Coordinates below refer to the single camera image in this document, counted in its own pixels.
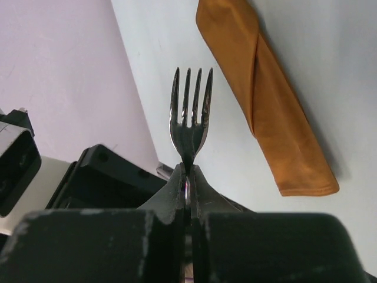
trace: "fork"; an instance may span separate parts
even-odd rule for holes
[[[201,111],[201,122],[197,122],[198,100],[201,81],[201,68],[196,78],[196,86],[193,100],[193,111],[191,112],[191,127],[187,125],[189,110],[189,91],[190,91],[191,69],[187,70],[186,84],[184,87],[182,123],[178,123],[178,93],[179,93],[179,68],[173,80],[170,102],[170,137],[174,147],[180,154],[186,173],[190,173],[190,168],[199,150],[203,147],[206,140],[209,125],[213,70],[209,71],[206,90],[204,92],[203,108]]]

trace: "table surface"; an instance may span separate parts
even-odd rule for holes
[[[158,159],[172,167],[180,161],[168,129],[177,66],[182,74],[188,67],[194,74],[199,67],[204,74],[213,67],[209,134],[196,158],[209,183],[255,211],[336,215],[350,232],[365,269],[377,274],[373,179],[377,162],[377,2],[252,2],[339,181],[340,192],[322,198],[279,195],[263,153],[197,30],[197,1],[112,2]]]

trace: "white wall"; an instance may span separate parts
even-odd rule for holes
[[[25,107],[41,154],[103,143],[145,170],[157,155],[110,0],[0,2],[0,107]]]

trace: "orange cloth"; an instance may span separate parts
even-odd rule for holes
[[[299,100],[246,0],[199,0],[196,23],[223,71],[283,196],[339,185]]]

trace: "orange napkin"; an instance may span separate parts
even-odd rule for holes
[[[254,9],[246,0],[199,0],[196,23],[282,196],[336,193],[339,185]]]

